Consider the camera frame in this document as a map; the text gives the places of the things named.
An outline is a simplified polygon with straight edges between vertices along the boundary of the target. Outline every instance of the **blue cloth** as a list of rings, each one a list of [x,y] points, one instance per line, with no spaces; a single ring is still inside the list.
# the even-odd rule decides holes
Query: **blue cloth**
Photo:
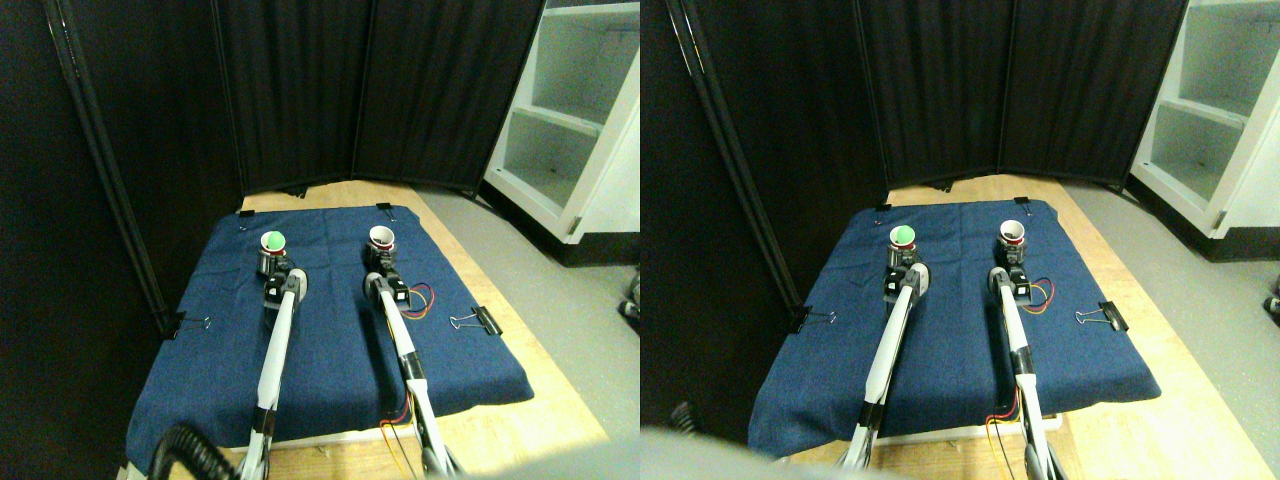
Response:
[[[214,228],[178,310],[212,317],[207,330],[164,342],[129,421],[125,453],[150,468],[160,436],[188,422],[223,447],[248,444],[257,380],[276,311],[262,307],[256,273],[259,237],[280,230],[289,259],[307,273],[308,289],[293,316],[276,442],[378,426],[404,407],[404,384],[381,308],[364,296],[361,250],[374,225],[396,232],[396,268],[404,282],[435,289],[422,320],[408,320],[438,416],[477,404],[532,398],[520,362],[499,335],[454,329],[476,301],[422,230],[417,215],[397,206],[392,223],[376,207],[230,215]],[[421,301],[415,297],[415,307]],[[500,317],[495,319],[499,325]],[[198,326],[187,323],[184,326]]]
[[[1043,412],[1158,397],[1128,334],[1075,321],[1076,310],[1097,310],[1106,298],[1057,211],[1042,201],[1029,207],[1033,216],[1012,201],[854,215],[808,300],[814,312],[836,311],[837,320],[786,339],[755,399],[749,445],[787,456],[852,436],[888,312],[882,293],[888,232],[902,224],[915,229],[931,280],[908,319],[881,436],[982,425],[997,408],[1009,410],[1009,347],[987,273],[996,266],[998,227],[1010,219],[1027,227],[1027,275],[1032,282],[1047,276],[1056,287],[1044,314],[1020,310]],[[1041,298],[1037,292],[1034,300]],[[1124,305],[1117,307],[1123,314]]]

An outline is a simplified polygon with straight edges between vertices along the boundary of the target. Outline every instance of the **black binder clip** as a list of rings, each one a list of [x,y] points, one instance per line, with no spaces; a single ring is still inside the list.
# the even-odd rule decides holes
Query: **black binder clip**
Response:
[[[253,216],[253,214],[255,214],[253,210],[241,210],[241,214],[239,214],[239,225],[238,225],[239,229],[241,229],[241,232],[248,232],[248,229],[244,228],[244,219],[247,219],[250,216]]]
[[[893,205],[890,205],[890,204],[884,204],[884,205],[881,205],[881,206],[876,207],[876,224],[877,225],[883,225],[884,224],[884,221],[882,221],[882,220],[884,220],[884,212],[888,211],[892,207],[893,207]]]
[[[1027,210],[1027,216],[1032,215],[1032,200],[1027,197],[1014,197],[1014,204],[1021,205],[1023,210]]]
[[[808,320],[809,317],[818,317],[819,320]],[[835,323],[836,323],[835,311],[827,314],[822,312],[815,314],[812,306],[796,305],[791,307],[791,334],[800,333],[800,329],[805,328],[805,325],[835,324]]]
[[[191,321],[200,325],[183,328],[182,326],[183,321]],[[207,330],[210,324],[212,324],[212,320],[210,320],[210,317],[207,316],[204,319],[188,319],[187,312],[184,311],[169,312],[165,315],[164,326],[160,329],[160,335],[166,340],[172,340],[174,338],[178,338],[178,332],[187,332],[196,329]]]
[[[476,324],[463,324],[462,320],[476,319]],[[484,329],[485,333],[490,335],[502,335],[502,328],[498,323],[493,320],[493,315],[489,315],[489,308],[485,307],[471,307],[471,315],[457,317],[449,317],[449,325],[453,325],[454,330],[461,330],[462,328],[479,328]]]
[[[1089,319],[1088,317],[1089,315],[1094,315],[1094,314],[1100,314],[1100,312],[1102,315],[1105,315],[1106,319]],[[1079,323],[1080,325],[1084,325],[1085,323],[1089,323],[1089,321],[1096,321],[1096,323],[1100,323],[1100,324],[1110,324],[1112,330],[1116,330],[1116,332],[1120,332],[1120,330],[1129,332],[1129,324],[1124,321],[1124,316],[1120,315],[1120,310],[1116,308],[1116,305],[1114,302],[1100,302],[1098,303],[1098,310],[1094,310],[1094,311],[1085,311],[1085,312],[1078,311],[1078,312],[1075,312],[1075,321]]]
[[[384,214],[387,214],[387,218],[392,219],[392,221],[396,221],[396,215],[392,214],[392,204],[378,204],[378,210],[381,210]]]

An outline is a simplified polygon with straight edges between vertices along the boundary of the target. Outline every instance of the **yellow wire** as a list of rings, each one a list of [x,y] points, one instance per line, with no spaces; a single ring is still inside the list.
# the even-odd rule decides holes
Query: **yellow wire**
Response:
[[[392,448],[392,440],[387,438],[387,430],[385,430],[388,426],[390,426],[392,428],[392,433],[394,433],[396,429],[398,429],[398,428],[413,426],[413,401],[412,401],[412,398],[408,398],[407,402],[408,402],[408,404],[407,404],[408,412],[406,412],[406,415],[408,416],[408,424],[404,424],[404,425],[381,424],[381,425],[378,425],[378,431],[380,431],[383,434],[383,442],[387,443],[387,451],[390,452],[392,460],[396,461],[396,467],[399,468],[401,475],[404,476],[406,479],[417,479],[417,475],[410,476],[408,472],[404,471],[404,467],[399,463],[399,457],[396,456],[396,449]],[[410,462],[408,457],[404,458],[404,463],[408,463],[410,468],[413,467],[413,463]]]
[[[1009,480],[1009,476],[1005,475],[1005,468],[1000,467],[1000,463],[1004,463],[1004,462],[1001,462],[1000,461],[1000,456],[996,454],[996,444],[993,442],[991,442],[991,424],[995,422],[995,421],[996,421],[996,419],[991,419],[991,420],[987,420],[986,424],[983,424],[983,428],[987,429],[987,447],[991,447],[991,457],[996,460],[996,470],[1000,471],[1000,477],[1004,479],[1004,480]],[[996,435],[1000,435],[1000,429],[996,429]]]
[[[426,297],[424,297],[424,296],[422,296],[422,292],[419,292],[419,291],[408,291],[408,293],[413,293],[413,294],[416,294],[416,296],[417,296],[419,298],[422,298],[422,305],[426,305]],[[419,316],[412,316],[412,315],[408,315],[408,314],[404,314],[404,317],[406,317],[406,319],[412,319],[412,320],[422,320],[422,317],[424,317],[424,316],[426,316],[426,311],[422,311],[422,315],[419,315]]]
[[[399,457],[396,456],[396,449],[392,448],[392,440],[389,438],[387,438],[387,425],[388,424],[379,425],[378,426],[378,431],[383,433],[383,442],[387,443],[387,452],[389,452],[392,454],[392,460],[396,461],[396,467],[399,468],[401,476],[403,476],[403,477],[407,479],[408,477],[408,472],[404,471],[404,466],[399,463]]]
[[[1044,301],[1046,301],[1046,302],[1048,302],[1048,292],[1044,292],[1044,288],[1043,288],[1043,287],[1041,287],[1041,285],[1037,285],[1037,284],[1034,284],[1034,283],[1033,283],[1033,284],[1032,284],[1032,288],[1034,288],[1034,289],[1037,289],[1037,291],[1041,291],[1041,294],[1042,294],[1042,296],[1044,296]],[[1023,310],[1025,310],[1025,311],[1027,311],[1028,314],[1032,314],[1032,315],[1039,315],[1039,314],[1043,314],[1043,312],[1044,312],[1044,310],[1048,310],[1048,308],[1044,308],[1044,310],[1041,310],[1041,311],[1034,311],[1034,310],[1030,310],[1030,308],[1028,308],[1028,307],[1027,307],[1027,306],[1024,305],[1024,306],[1023,306]]]

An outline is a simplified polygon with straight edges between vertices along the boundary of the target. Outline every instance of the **folding screen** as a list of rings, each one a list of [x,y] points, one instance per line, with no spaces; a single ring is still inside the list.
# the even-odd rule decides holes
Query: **folding screen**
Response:
[[[370,3],[216,8],[244,193],[349,177]]]
[[[888,186],[995,172],[1012,1],[856,4]]]
[[[689,402],[745,443],[794,307],[884,200],[870,99],[849,4],[666,6],[641,9],[641,422]]]
[[[357,178],[475,191],[507,118],[541,1],[379,1]]]
[[[1123,184],[1185,9],[1019,0],[1000,170]]]
[[[664,425],[681,402],[716,435],[746,442],[762,352],[786,335],[780,293],[717,147],[667,12],[640,9],[640,151],[645,237],[640,421]]]
[[[159,338],[55,26],[38,3],[0,3],[0,471],[105,479]]]

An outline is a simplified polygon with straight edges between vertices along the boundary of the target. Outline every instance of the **red wire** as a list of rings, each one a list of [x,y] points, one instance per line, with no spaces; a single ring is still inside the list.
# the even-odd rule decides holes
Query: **red wire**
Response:
[[[424,283],[424,284],[421,284],[421,285],[419,285],[419,287],[413,287],[413,288],[410,288],[410,292],[415,292],[415,291],[417,291],[417,289],[420,289],[420,288],[422,288],[422,287],[426,287],[426,291],[428,291],[428,292],[431,292],[431,300],[426,302],[426,306],[425,306],[425,307],[422,307],[422,308],[419,308],[419,310],[410,310],[410,311],[408,311],[408,312],[411,312],[411,314],[413,314],[413,315],[417,315],[417,314],[426,314],[426,312],[431,311],[431,306],[433,306],[433,305],[435,305],[435,289],[434,289],[434,288],[431,288],[431,285],[428,285],[428,284],[425,284],[425,283]]]
[[[1018,394],[1018,392],[1019,392],[1018,387],[1014,387],[1014,406],[1009,408],[1009,412],[1007,412],[1007,413],[1005,413],[1005,415],[988,415],[988,416],[987,416],[987,420],[986,420],[986,421],[983,421],[983,424],[986,424],[987,421],[991,421],[991,419],[1000,419],[1000,420],[1005,420],[1005,419],[1007,419],[1007,417],[1012,416],[1012,415],[1014,415],[1014,412],[1016,412],[1016,411],[1018,411],[1018,397],[1020,397],[1020,396]]]
[[[401,416],[397,417],[396,420],[383,420],[383,421],[379,421],[378,426],[381,428],[383,425],[396,425],[396,424],[399,424],[401,421],[404,420],[406,415],[408,415],[408,390],[404,390],[404,410],[401,411]]]
[[[1044,298],[1044,303],[1041,303],[1041,305],[1034,306],[1034,307],[1024,307],[1024,308],[1027,308],[1027,311],[1029,311],[1032,314],[1043,314],[1046,310],[1048,310],[1048,303],[1053,301],[1053,294],[1057,293],[1057,287],[1053,287],[1053,282],[1050,280],[1050,279],[1038,280],[1038,282],[1033,283],[1033,285],[1039,285],[1042,283],[1048,283],[1048,297]]]

